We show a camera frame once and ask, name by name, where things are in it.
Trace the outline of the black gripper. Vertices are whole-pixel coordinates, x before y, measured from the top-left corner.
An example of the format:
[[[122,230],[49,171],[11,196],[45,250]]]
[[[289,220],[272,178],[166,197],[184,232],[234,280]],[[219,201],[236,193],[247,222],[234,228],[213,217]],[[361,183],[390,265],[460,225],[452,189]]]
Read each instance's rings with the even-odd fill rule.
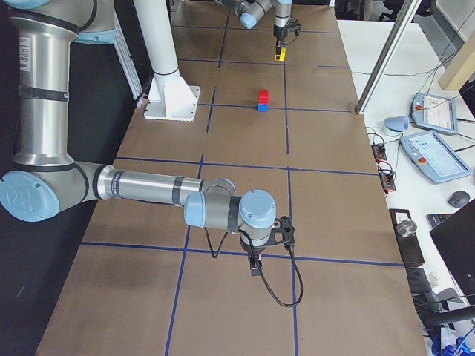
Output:
[[[294,231],[290,218],[286,216],[276,218],[268,228],[253,228],[247,223],[239,228],[240,244],[248,254],[253,277],[257,277],[258,273],[263,275],[261,254],[268,247],[282,244],[291,258],[294,258]]]
[[[281,47],[285,47],[286,45],[290,45],[291,42],[285,43],[285,38],[289,35],[289,33],[293,32],[294,37],[300,36],[301,32],[301,23],[298,20],[289,20],[283,27],[274,26],[273,34],[276,38],[276,46],[275,46],[275,55],[281,55]]]

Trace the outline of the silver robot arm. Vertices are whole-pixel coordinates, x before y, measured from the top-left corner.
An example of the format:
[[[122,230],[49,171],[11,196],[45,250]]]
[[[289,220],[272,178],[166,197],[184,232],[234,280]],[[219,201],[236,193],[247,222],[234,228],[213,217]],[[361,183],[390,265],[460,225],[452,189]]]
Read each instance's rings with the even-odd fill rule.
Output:
[[[286,37],[293,32],[295,37],[300,35],[301,23],[292,17],[292,1],[284,0],[217,0],[221,6],[234,11],[240,23],[248,30],[252,29],[270,10],[274,11],[273,36],[275,37],[275,58],[284,62],[286,58]]]
[[[1,204],[14,217],[38,222],[88,200],[128,199],[180,206],[190,226],[239,234],[250,270],[262,275],[261,253],[293,251],[294,228],[277,217],[273,196],[238,195],[224,178],[203,180],[122,171],[68,154],[70,48],[109,45],[116,38],[112,1],[10,1],[19,31],[19,133],[13,171],[1,178]]]

